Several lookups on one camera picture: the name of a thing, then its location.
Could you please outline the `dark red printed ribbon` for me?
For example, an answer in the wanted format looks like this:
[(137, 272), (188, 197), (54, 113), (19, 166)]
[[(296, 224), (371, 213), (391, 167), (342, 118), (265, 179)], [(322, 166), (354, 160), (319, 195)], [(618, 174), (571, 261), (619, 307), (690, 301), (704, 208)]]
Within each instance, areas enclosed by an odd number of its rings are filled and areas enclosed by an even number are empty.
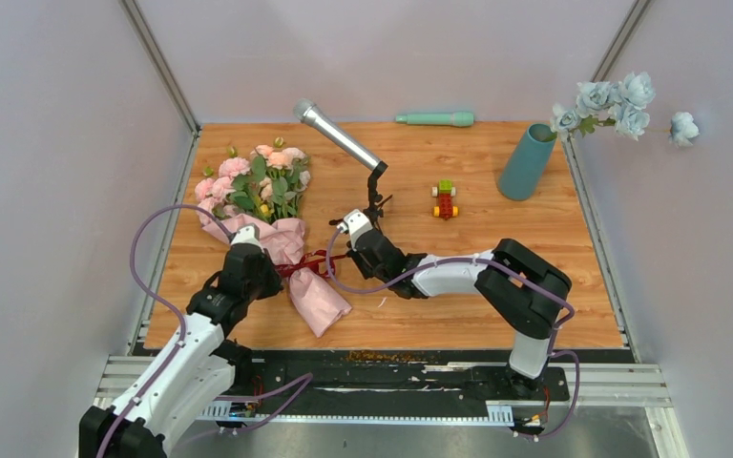
[(330, 256), (330, 263), (326, 262), (327, 255), (326, 250), (316, 250), (305, 253), (296, 264), (278, 264), (275, 268), (284, 279), (290, 278), (295, 272), (305, 268), (322, 279), (329, 279), (330, 273), (336, 273), (335, 261), (345, 259), (346, 254)]

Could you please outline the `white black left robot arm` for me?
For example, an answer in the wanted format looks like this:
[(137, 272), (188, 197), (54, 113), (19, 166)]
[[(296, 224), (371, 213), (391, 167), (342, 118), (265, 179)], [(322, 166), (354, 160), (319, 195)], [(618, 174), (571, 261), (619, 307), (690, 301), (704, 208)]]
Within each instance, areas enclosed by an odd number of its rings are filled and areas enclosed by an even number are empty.
[(223, 267), (187, 307), (178, 331), (132, 386), (79, 423), (81, 457), (166, 457), (182, 434), (225, 390), (246, 392), (254, 368), (229, 341), (252, 302), (276, 295), (282, 280), (256, 241), (235, 242)]

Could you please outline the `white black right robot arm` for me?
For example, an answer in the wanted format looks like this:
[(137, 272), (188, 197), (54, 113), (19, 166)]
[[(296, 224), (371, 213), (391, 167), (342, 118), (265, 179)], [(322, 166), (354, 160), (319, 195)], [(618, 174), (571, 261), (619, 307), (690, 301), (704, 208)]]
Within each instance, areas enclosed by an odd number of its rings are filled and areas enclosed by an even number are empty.
[(555, 332), (574, 316), (568, 304), (572, 281), (561, 270), (515, 239), (462, 257), (407, 254), (377, 229), (352, 236), (347, 255), (362, 276), (384, 283), (400, 298), (478, 295), (515, 331), (507, 385), (519, 398), (531, 398), (545, 385), (543, 372)]

